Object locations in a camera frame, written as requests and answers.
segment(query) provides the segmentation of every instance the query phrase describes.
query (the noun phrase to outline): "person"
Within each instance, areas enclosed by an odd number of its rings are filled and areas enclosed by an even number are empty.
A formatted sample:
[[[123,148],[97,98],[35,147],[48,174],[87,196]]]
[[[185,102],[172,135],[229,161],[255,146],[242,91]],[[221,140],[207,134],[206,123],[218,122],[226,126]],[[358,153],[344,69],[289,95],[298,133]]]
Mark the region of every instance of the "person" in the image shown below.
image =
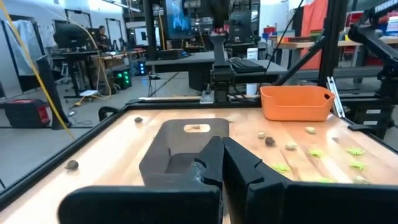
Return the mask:
[[[99,27],[99,36],[97,40],[98,49],[102,51],[107,51],[109,49],[109,40],[108,37],[105,35],[105,26]]]

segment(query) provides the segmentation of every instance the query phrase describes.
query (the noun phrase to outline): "gray floor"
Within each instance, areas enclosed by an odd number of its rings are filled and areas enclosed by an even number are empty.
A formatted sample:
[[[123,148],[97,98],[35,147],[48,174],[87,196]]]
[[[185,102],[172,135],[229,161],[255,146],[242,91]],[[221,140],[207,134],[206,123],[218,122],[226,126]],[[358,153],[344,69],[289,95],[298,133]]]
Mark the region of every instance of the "gray floor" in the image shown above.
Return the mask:
[[[156,81],[159,87],[165,83],[175,73],[163,73],[161,80]],[[368,85],[377,85],[375,79],[364,81]],[[94,102],[85,102],[81,107],[76,108],[76,115],[73,122],[91,121],[92,125],[98,124],[97,111],[102,106],[122,107],[125,102],[141,96],[147,96],[148,80],[146,77],[136,77],[132,81],[132,87],[120,91],[117,95],[107,100],[95,100]],[[58,92],[61,97],[69,95],[65,90],[69,86],[58,86]],[[192,96],[197,95],[195,90],[188,87],[188,75],[186,72],[179,73],[174,79],[161,88],[156,96]],[[39,98],[45,100],[41,91],[19,96],[19,98]],[[70,100],[69,103],[63,103],[63,109],[67,111],[72,104],[78,100]],[[397,110],[394,113],[394,119],[398,121]],[[0,126],[9,126],[4,110],[0,110]],[[79,137],[88,129],[72,129],[75,137]],[[386,142],[392,147],[398,148],[396,136],[398,130],[392,128],[388,131],[385,138]],[[0,178],[5,185],[10,185],[23,175],[28,173],[44,160],[48,159],[63,147],[71,143],[68,134],[61,131],[52,131],[51,129],[0,129]]]

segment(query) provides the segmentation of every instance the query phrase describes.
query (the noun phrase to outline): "orange bin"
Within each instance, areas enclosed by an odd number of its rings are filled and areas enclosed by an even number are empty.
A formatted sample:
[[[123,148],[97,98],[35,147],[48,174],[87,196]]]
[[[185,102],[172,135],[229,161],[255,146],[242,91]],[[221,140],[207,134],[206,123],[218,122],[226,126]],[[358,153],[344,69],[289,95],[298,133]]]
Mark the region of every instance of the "orange bin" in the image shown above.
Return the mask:
[[[263,86],[264,116],[272,121],[325,121],[335,95],[320,86]]]

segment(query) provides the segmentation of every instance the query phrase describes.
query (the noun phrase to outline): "small green object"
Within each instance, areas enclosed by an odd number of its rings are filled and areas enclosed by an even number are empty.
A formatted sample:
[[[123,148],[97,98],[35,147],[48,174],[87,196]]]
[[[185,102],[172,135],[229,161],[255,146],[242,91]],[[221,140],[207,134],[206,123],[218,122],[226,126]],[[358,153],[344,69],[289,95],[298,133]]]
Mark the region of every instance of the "small green object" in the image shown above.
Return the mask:
[[[317,150],[317,149],[311,149],[309,153],[311,156],[314,156],[314,157],[322,157],[322,155],[323,155],[323,151]]]
[[[358,147],[349,147],[349,148],[347,148],[347,151],[354,156],[360,156],[365,153],[364,150],[362,150]]]
[[[319,179],[318,180],[318,182],[319,183],[334,183],[334,181],[333,180],[331,180],[331,179],[327,179],[327,178],[321,178],[321,179]]]
[[[285,164],[274,165],[274,166],[271,166],[271,168],[273,168],[276,172],[281,173],[281,174],[283,174],[284,172],[290,172],[289,166],[287,166]]]
[[[359,161],[353,161],[353,162],[351,162],[351,164],[349,166],[357,168],[359,170],[363,170],[363,169],[365,169],[366,164],[363,162],[359,162]]]

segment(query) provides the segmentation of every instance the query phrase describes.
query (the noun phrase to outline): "keyboard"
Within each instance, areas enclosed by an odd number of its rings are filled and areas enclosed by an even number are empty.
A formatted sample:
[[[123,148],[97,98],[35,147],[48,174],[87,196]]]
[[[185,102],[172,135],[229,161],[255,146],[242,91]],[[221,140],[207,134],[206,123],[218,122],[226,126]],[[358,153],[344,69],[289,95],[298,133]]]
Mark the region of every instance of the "keyboard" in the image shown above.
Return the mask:
[[[265,68],[250,60],[232,58],[229,60],[236,73],[265,72]]]

